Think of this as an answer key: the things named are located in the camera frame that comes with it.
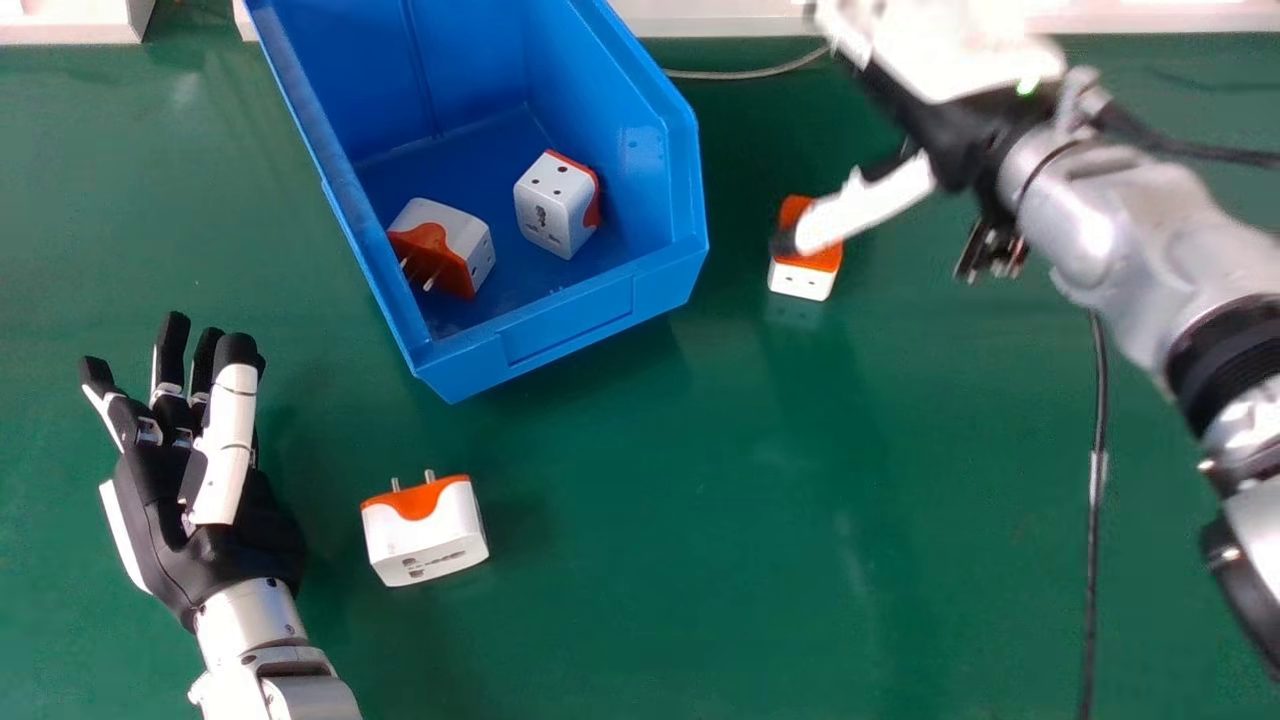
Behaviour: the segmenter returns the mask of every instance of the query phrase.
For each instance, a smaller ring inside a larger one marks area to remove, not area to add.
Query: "blue plastic bin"
[[[707,255],[692,110],[603,0],[248,0],[262,47],[413,374],[457,402],[685,304]],[[603,224],[571,261],[516,224],[553,147]],[[384,228],[412,197],[486,223],[474,301],[410,288]]]

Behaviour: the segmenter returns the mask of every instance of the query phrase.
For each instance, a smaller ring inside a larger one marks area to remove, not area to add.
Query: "robotic arm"
[[[1016,274],[1034,249],[1172,400],[1221,500],[1204,560],[1280,673],[1280,246],[1224,213],[1188,168],[1110,142],[1169,147],[1097,72],[1068,70],[992,5],[1016,14],[983,0],[817,1],[818,27],[909,140],[896,168],[855,169],[772,250],[810,255],[936,187],[974,191],[982,215],[956,277]]]
[[[253,338],[204,332],[183,396],[191,320],[170,313],[151,356],[150,405],[84,357],[81,387],[120,457],[99,487],[129,578],[196,635],[206,671],[188,698],[206,720],[358,720],[351,689],[311,647],[293,596],[306,546],[257,469],[265,361]]]

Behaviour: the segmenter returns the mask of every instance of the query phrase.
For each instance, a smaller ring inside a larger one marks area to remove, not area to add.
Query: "power adapter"
[[[480,507],[470,475],[435,478],[366,500],[369,562],[388,587],[398,588],[466,570],[489,557]]]

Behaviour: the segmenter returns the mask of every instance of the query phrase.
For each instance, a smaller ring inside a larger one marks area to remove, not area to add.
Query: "black cable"
[[[1102,493],[1107,484],[1107,421],[1111,415],[1108,402],[1110,372],[1107,368],[1107,340],[1097,313],[1089,313],[1093,332],[1094,377],[1097,398],[1093,415],[1093,450],[1089,452],[1089,521],[1085,533],[1084,566],[1084,657],[1080,669],[1079,720],[1093,715],[1093,667],[1098,637],[1098,528],[1102,515]]]
[[[1093,126],[1102,132],[1115,133],[1129,142],[1166,155],[1181,155],[1199,160],[1212,160],[1215,163],[1234,163],[1236,165],[1252,165],[1266,170],[1280,170],[1280,152],[1266,150],[1244,150],[1239,147],[1222,147],[1203,142],[1189,142],[1169,137],[1167,135],[1147,126],[1132,113],[1121,108],[1116,101],[1107,102],[1093,118]]]

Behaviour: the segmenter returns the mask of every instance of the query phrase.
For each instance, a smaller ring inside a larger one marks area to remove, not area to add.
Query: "gray cable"
[[[663,68],[662,72],[667,73],[667,77],[673,79],[708,79],[708,81],[736,81],[736,79],[760,79],[765,77],[781,76],[790,73],[791,70],[799,70],[800,68],[818,60],[823,55],[827,55],[831,49],[827,44],[818,47],[813,53],[806,53],[805,55],[796,58],[788,63],[782,63],[781,65],[773,65],[772,68],[760,68],[758,70],[735,70],[735,72],[718,72],[718,70],[668,70]]]

